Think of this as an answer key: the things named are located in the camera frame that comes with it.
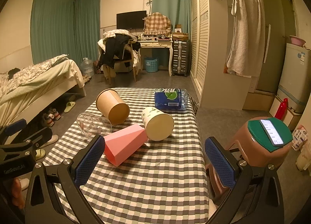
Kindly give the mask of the white floral paper cup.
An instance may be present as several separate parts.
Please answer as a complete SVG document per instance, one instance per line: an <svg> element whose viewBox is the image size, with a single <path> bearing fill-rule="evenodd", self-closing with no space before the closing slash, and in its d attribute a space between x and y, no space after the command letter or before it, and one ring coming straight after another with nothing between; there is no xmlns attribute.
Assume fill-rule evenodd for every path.
<svg viewBox="0 0 311 224"><path fill-rule="evenodd" d="M173 132L173 117L155 107L146 107L141 114L147 137L152 141L167 139Z"/></svg>

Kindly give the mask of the clear plastic cup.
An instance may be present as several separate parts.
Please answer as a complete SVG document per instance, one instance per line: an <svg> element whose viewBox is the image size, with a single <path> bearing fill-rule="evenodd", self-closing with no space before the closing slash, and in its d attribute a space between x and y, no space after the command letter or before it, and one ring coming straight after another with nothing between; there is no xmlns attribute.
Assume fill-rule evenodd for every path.
<svg viewBox="0 0 311 224"><path fill-rule="evenodd" d="M95 135L106 136L112 132L111 122L104 116L83 112L78 115L76 122L82 133L89 139Z"/></svg>

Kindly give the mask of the pink hexagonal cup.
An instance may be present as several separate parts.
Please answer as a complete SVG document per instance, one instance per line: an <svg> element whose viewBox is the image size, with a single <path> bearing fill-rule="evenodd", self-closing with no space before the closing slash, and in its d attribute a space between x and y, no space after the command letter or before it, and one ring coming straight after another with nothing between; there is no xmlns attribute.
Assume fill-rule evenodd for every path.
<svg viewBox="0 0 311 224"><path fill-rule="evenodd" d="M135 153L147 139L145 129L138 124L133 124L104 137L104 154L111 164L118 167Z"/></svg>

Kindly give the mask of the brown kraft paper cup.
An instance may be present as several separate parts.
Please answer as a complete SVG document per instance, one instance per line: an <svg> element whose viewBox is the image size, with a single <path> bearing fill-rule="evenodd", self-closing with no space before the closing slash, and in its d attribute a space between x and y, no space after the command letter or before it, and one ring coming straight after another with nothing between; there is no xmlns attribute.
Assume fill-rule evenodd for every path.
<svg viewBox="0 0 311 224"><path fill-rule="evenodd" d="M100 92L95 103L98 111L113 125L124 123L129 116L129 106L118 92L113 89L106 89Z"/></svg>

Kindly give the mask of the yellow slipper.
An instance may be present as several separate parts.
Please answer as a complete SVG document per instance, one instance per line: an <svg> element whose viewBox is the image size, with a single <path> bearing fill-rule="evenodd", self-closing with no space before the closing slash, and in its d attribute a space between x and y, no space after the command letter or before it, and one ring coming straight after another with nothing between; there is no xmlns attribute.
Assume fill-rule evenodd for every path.
<svg viewBox="0 0 311 224"><path fill-rule="evenodd" d="M44 158L46 156L46 151L44 149L37 149L36 150L36 161Z"/></svg>

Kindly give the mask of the white slipper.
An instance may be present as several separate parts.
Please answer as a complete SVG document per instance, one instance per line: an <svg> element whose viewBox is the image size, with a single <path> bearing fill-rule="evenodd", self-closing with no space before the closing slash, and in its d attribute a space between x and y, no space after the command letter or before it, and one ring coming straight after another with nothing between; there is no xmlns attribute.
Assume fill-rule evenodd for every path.
<svg viewBox="0 0 311 224"><path fill-rule="evenodd" d="M45 144L43 144L42 146L40 146L40 148L44 148L46 146L52 145L54 143L56 143L58 141L59 137L58 135L52 135L51 139L48 140Z"/></svg>

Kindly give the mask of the white sneaker pair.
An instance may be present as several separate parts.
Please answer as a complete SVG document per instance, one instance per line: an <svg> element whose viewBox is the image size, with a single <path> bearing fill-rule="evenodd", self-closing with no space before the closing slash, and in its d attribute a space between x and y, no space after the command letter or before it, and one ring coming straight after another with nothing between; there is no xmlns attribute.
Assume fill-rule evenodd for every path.
<svg viewBox="0 0 311 224"><path fill-rule="evenodd" d="M58 121L61 115L55 108L50 108L47 113L42 115L41 124L43 127L52 127L55 121Z"/></svg>

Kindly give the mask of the bed with floral bedding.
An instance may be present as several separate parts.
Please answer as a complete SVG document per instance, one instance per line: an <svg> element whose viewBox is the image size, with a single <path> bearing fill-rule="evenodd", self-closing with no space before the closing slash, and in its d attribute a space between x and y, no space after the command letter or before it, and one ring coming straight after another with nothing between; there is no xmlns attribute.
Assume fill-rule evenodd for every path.
<svg viewBox="0 0 311 224"><path fill-rule="evenodd" d="M79 88L84 87L78 65L66 54L15 73L1 73L1 126L12 123L36 99L70 78Z"/></svg>

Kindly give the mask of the green slipper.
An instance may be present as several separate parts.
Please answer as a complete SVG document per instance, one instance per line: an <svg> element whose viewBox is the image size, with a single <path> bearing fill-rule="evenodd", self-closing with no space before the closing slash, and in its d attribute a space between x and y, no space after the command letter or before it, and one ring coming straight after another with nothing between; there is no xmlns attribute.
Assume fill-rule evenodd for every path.
<svg viewBox="0 0 311 224"><path fill-rule="evenodd" d="M75 102L74 101L68 101L66 103L66 107L65 107L64 113L69 113L73 109L74 106L75 106Z"/></svg>

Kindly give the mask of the smartphone with lit screen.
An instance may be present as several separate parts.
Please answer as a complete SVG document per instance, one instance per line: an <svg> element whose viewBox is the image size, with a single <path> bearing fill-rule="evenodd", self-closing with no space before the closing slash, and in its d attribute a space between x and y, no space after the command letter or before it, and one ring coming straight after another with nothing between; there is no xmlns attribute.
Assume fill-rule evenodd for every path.
<svg viewBox="0 0 311 224"><path fill-rule="evenodd" d="M284 142L281 138L281 136L279 135L277 129L275 128L275 126L273 125L273 123L270 120L267 119L261 119L259 120L262 128L264 129L266 135L268 136L271 144L273 146L283 146Z"/></svg>

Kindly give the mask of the green cushion pad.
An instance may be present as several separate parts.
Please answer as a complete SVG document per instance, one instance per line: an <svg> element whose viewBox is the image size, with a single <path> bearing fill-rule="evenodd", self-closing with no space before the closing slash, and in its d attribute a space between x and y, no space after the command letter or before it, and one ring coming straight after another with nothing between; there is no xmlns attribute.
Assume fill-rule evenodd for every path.
<svg viewBox="0 0 311 224"><path fill-rule="evenodd" d="M277 118L249 120L247 127L254 140L269 152L284 147L293 139L289 128Z"/></svg>

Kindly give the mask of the red thermos bottle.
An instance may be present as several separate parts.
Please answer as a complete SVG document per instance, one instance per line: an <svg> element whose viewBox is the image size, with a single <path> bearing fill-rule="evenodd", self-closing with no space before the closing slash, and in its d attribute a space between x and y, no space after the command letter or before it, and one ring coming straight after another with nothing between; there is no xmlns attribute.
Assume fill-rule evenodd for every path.
<svg viewBox="0 0 311 224"><path fill-rule="evenodd" d="M287 108L288 108L288 99L284 98L284 100L280 103L274 117L279 120L283 120L286 114Z"/></svg>

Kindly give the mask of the cardboard box on floor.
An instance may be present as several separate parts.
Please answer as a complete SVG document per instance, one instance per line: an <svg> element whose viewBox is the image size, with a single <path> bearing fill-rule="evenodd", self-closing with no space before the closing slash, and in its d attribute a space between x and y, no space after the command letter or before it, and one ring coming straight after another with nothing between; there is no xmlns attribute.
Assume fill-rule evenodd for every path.
<svg viewBox="0 0 311 224"><path fill-rule="evenodd" d="M274 93L249 92L243 105L243 110L269 111L274 101Z"/></svg>

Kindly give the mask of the large water jug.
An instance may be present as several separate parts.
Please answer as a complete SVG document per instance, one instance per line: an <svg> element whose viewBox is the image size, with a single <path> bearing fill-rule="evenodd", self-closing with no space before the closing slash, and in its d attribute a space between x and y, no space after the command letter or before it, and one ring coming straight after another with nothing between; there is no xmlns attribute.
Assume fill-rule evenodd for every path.
<svg viewBox="0 0 311 224"><path fill-rule="evenodd" d="M94 75L93 61L87 57L83 58L82 63L82 75L92 77Z"/></svg>

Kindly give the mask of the checkered tablecloth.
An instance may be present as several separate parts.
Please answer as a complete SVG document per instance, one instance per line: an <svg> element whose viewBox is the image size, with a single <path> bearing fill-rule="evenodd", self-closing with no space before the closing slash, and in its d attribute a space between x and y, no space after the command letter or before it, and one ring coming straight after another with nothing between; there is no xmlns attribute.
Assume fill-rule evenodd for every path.
<svg viewBox="0 0 311 224"><path fill-rule="evenodd" d="M192 101L173 111L175 127L118 167L102 156L81 191L104 223L206 223L209 195Z"/></svg>

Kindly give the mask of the white small fridge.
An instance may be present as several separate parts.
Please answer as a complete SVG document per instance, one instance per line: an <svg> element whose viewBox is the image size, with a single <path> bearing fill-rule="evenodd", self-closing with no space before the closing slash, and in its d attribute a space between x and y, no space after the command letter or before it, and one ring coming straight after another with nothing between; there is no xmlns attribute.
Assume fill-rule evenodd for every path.
<svg viewBox="0 0 311 224"><path fill-rule="evenodd" d="M283 70L277 97L288 99L288 108L303 113L310 96L310 51L295 44L286 44Z"/></svg>

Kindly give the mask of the green curtain left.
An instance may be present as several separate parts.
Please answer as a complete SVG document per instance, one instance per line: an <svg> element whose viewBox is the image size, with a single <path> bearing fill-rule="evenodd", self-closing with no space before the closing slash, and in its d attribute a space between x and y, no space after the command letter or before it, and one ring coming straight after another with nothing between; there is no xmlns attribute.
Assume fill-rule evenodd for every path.
<svg viewBox="0 0 311 224"><path fill-rule="evenodd" d="M62 54L97 60L100 0L33 0L30 39L35 64Z"/></svg>

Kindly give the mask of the wooden chair with clothes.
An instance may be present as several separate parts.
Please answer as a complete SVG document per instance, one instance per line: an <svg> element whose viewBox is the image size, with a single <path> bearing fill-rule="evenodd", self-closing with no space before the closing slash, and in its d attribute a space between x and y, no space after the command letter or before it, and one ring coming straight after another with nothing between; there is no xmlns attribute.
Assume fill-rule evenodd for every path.
<svg viewBox="0 0 311 224"><path fill-rule="evenodd" d="M100 58L96 68L102 69L105 78L111 83L113 69L116 63L124 63L132 67L134 79L141 67L140 48L136 36L125 29L115 29L103 34L98 41Z"/></svg>

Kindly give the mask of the hanging white towel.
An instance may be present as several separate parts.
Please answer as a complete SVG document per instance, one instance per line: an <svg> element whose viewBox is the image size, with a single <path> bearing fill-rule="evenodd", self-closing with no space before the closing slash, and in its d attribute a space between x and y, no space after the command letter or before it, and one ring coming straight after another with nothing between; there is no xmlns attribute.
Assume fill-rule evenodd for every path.
<svg viewBox="0 0 311 224"><path fill-rule="evenodd" d="M230 73L258 77L265 46L265 15L261 0L234 0L233 38L227 59Z"/></svg>

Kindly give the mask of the blue laundry basket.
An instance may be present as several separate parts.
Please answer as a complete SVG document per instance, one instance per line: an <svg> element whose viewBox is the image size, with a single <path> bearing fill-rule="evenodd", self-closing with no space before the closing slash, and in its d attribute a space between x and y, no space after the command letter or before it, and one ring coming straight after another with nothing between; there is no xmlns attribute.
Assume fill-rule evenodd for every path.
<svg viewBox="0 0 311 224"><path fill-rule="evenodd" d="M158 58L147 57L144 59L145 70L148 73L154 73L159 70L159 60Z"/></svg>

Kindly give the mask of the black suitcase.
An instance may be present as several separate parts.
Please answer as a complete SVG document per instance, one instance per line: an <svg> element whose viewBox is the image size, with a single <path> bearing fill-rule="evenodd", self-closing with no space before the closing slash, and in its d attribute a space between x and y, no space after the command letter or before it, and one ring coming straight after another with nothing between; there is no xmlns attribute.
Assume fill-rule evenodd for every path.
<svg viewBox="0 0 311 224"><path fill-rule="evenodd" d="M172 75L189 74L190 67L190 41L174 41L172 57Z"/></svg>

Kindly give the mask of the pink basin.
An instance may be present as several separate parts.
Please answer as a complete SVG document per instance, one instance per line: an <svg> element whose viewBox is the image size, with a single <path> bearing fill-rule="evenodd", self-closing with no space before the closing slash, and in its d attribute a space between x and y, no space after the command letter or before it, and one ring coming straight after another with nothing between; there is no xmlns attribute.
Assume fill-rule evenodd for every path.
<svg viewBox="0 0 311 224"><path fill-rule="evenodd" d="M299 37L296 37L296 36L292 36L290 35L290 43L291 44L294 44L296 46L300 46L300 47L303 47L304 44L306 43L306 41L304 39L301 39Z"/></svg>

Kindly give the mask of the black monitor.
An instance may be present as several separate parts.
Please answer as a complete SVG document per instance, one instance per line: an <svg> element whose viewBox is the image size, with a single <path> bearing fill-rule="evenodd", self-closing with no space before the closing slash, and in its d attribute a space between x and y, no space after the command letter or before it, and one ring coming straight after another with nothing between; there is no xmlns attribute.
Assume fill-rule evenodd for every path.
<svg viewBox="0 0 311 224"><path fill-rule="evenodd" d="M132 11L116 14L117 29L143 29L147 11Z"/></svg>

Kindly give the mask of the plaid cloth cover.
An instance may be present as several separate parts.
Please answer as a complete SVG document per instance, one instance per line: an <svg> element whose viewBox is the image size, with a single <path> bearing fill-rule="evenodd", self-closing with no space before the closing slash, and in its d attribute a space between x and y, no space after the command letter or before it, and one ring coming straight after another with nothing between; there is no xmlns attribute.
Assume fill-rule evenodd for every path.
<svg viewBox="0 0 311 224"><path fill-rule="evenodd" d="M159 13L154 12L144 19L143 33L148 36L169 36L171 34L171 20Z"/></svg>

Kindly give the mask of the white louvered wardrobe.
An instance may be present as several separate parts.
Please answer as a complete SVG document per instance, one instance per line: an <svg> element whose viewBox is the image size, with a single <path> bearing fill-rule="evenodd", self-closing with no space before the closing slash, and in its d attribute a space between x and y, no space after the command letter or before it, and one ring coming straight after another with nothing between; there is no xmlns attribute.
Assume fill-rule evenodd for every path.
<svg viewBox="0 0 311 224"><path fill-rule="evenodd" d="M199 106L241 110L251 80L225 72L231 46L231 0L191 0L190 79Z"/></svg>

